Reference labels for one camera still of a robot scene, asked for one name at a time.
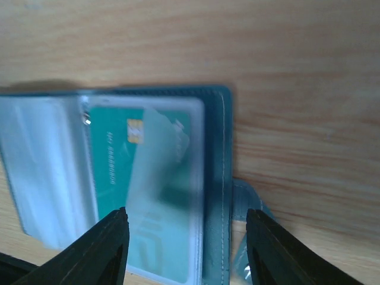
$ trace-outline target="wooden surface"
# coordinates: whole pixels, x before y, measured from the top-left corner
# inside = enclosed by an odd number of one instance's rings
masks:
[[[235,171],[280,223],[365,284],[380,278],[380,2],[0,0],[4,90],[223,83]],[[0,251],[21,233],[3,172]],[[235,243],[241,238],[240,231]],[[128,284],[145,284],[128,277]]]

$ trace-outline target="wood grain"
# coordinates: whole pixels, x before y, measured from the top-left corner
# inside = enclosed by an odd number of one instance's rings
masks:
[[[235,172],[279,221],[365,284],[380,278],[380,2],[0,0],[7,90],[225,83]],[[21,234],[4,176],[0,251]],[[128,284],[145,284],[131,277]]]

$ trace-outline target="black object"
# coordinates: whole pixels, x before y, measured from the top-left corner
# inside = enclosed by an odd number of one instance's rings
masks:
[[[112,211],[40,267],[0,254],[1,284],[122,285],[129,246],[127,219],[124,207]]]
[[[363,285],[312,252],[261,210],[248,210],[246,229],[254,285]]]

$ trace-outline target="card logo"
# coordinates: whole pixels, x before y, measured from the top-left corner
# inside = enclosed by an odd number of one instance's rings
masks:
[[[144,142],[144,122],[142,120],[127,119],[128,141],[131,144],[142,144]]]

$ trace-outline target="open card holder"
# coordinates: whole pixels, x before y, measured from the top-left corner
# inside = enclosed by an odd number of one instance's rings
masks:
[[[0,124],[26,234],[64,249],[126,206],[128,271],[164,284],[229,283],[228,88],[3,94]]]

